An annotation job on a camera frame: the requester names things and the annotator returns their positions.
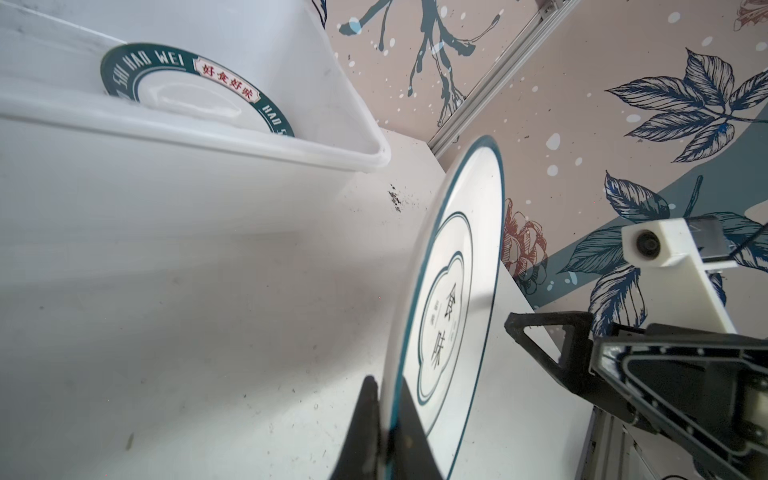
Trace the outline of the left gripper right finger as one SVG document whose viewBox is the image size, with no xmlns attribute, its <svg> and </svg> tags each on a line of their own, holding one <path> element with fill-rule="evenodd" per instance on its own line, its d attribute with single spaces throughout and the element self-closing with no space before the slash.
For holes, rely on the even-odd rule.
<svg viewBox="0 0 768 480">
<path fill-rule="evenodd" d="M 408 383 L 402 381 L 395 426 L 390 430 L 386 478 L 394 480 L 442 480 L 416 411 Z"/>
</svg>

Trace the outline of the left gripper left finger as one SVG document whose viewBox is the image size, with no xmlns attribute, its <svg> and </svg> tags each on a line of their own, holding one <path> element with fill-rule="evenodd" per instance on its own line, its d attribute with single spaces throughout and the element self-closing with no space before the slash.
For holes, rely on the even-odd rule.
<svg viewBox="0 0 768 480">
<path fill-rule="evenodd" d="M 366 376 L 331 480 L 377 478 L 379 427 L 378 384 L 373 376 Z"/>
</svg>

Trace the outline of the white plate with flower outline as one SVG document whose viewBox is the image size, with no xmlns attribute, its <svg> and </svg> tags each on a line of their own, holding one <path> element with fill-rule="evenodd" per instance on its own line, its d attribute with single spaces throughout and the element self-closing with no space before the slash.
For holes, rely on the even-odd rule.
<svg viewBox="0 0 768 480">
<path fill-rule="evenodd" d="M 449 168 L 427 209 L 387 344 L 380 438 L 391 443 L 401 411 L 412 405 L 444 479 L 453 473 L 485 355 L 504 200 L 499 147 L 481 136 Z"/>
</svg>

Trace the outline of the white plate dark lettered rim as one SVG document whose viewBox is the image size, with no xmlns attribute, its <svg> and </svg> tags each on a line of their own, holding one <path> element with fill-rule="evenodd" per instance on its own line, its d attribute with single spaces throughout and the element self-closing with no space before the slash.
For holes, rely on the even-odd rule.
<svg viewBox="0 0 768 480">
<path fill-rule="evenodd" d="M 293 137 L 281 109 L 243 76 L 187 50 L 129 43 L 109 50 L 100 74 L 106 92 L 148 108 Z"/>
</svg>

